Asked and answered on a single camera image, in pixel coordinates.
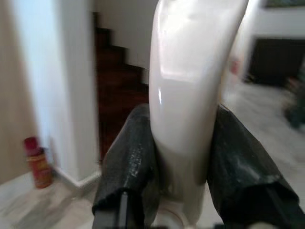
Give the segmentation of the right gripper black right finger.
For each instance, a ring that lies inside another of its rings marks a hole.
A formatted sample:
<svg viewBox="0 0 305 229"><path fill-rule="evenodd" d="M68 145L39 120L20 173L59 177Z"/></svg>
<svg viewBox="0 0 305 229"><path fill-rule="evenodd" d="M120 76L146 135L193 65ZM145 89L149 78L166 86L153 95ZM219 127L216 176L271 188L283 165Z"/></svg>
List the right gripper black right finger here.
<svg viewBox="0 0 305 229"><path fill-rule="evenodd" d="M262 144L225 106L216 112L207 174L217 229L300 227L299 197Z"/></svg>

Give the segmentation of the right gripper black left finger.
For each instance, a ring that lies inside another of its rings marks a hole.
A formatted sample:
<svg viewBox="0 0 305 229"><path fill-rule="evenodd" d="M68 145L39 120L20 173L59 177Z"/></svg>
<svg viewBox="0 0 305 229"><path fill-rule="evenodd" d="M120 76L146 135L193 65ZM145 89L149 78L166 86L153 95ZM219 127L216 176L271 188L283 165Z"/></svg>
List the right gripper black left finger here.
<svg viewBox="0 0 305 229"><path fill-rule="evenodd" d="M148 104L136 106L106 153L92 206L94 229L149 228L160 203Z"/></svg>

